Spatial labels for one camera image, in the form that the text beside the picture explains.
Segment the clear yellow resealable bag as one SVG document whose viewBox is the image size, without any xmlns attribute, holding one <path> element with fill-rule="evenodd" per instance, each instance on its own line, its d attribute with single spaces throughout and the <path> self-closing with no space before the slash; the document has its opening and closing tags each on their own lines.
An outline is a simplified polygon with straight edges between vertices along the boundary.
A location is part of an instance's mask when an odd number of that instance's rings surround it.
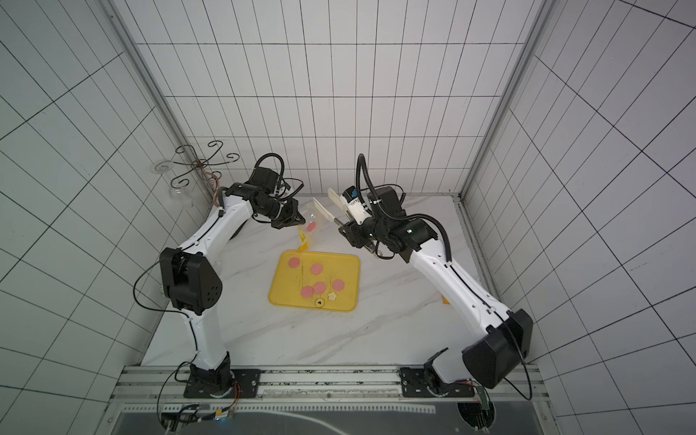
<svg viewBox="0 0 696 435">
<path fill-rule="evenodd" d="M 300 246 L 297 248 L 297 251 L 302 253 L 312 250 L 318 243 L 321 230 L 324 223 L 326 223 L 326 216 L 320 210 L 319 201 L 317 199 L 306 201 L 306 203 L 299 208 L 299 211 L 306 221 L 298 228 Z"/>
</svg>

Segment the white metal tongs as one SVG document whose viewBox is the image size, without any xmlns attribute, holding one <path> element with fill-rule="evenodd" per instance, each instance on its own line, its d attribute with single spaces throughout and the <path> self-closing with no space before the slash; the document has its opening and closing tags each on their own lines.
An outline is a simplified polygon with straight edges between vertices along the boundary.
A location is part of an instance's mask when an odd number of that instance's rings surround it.
<svg viewBox="0 0 696 435">
<path fill-rule="evenodd" d="M 372 215 L 360 199 L 346 199 L 331 188 L 328 190 L 328 199 L 331 205 L 326 206 L 321 199 L 313 197 L 312 205 L 325 220 L 337 226 L 340 235 L 353 248 L 364 248 L 378 259 L 393 258 L 380 250 L 381 243 L 365 226 L 366 220 Z"/>
</svg>

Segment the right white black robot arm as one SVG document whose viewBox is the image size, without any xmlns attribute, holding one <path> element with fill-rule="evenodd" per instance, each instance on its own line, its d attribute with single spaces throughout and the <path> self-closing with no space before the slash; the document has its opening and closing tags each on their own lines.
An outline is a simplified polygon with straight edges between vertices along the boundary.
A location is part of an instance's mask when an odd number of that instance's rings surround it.
<svg viewBox="0 0 696 435">
<path fill-rule="evenodd" d="M 451 257 L 449 239 L 430 221 L 421 216 L 368 217 L 362 224 L 350 221 L 340 225 L 339 233 L 355 248 L 369 248 L 373 253 L 387 248 L 401 257 L 422 273 L 463 319 L 459 343 L 431 359 L 438 378 L 446 384 L 472 380 L 493 389 L 526 364 L 533 320 L 525 310 L 513 312 L 485 290 Z"/>
</svg>

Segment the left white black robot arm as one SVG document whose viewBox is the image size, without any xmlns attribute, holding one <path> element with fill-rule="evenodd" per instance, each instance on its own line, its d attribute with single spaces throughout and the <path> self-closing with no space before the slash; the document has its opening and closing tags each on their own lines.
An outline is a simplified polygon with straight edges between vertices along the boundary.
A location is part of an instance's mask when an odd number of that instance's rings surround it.
<svg viewBox="0 0 696 435">
<path fill-rule="evenodd" d="M 195 346 L 188 397 L 222 398 L 233 390 L 230 356 L 216 308 L 223 283 L 214 264 L 222 248 L 255 215 L 268 218 L 276 229 L 306 223 L 293 196 L 277 197 L 264 186 L 235 183 L 219 190 L 208 219 L 193 236 L 159 255 L 165 297 L 173 312 L 186 317 Z"/>
</svg>

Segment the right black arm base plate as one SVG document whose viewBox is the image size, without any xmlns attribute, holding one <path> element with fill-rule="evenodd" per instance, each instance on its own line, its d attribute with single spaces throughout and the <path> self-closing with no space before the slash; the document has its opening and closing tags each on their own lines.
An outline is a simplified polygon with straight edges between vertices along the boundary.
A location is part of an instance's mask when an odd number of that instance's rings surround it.
<svg viewBox="0 0 696 435">
<path fill-rule="evenodd" d="M 405 398 L 474 398 L 475 389 L 463 381 L 447 384 L 434 370 L 433 363 L 447 348 L 435 353 L 423 366 L 400 367 L 397 374 L 401 380 L 402 396 Z"/>
</svg>

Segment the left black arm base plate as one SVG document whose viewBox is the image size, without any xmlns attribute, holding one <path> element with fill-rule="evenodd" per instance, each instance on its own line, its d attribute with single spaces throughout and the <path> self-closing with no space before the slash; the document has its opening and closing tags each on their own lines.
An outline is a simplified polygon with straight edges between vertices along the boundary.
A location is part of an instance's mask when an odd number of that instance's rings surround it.
<svg viewBox="0 0 696 435">
<path fill-rule="evenodd" d="M 186 399 L 252 399 L 257 396 L 261 371 L 231 369 L 227 373 L 192 374 L 183 396 Z"/>
</svg>

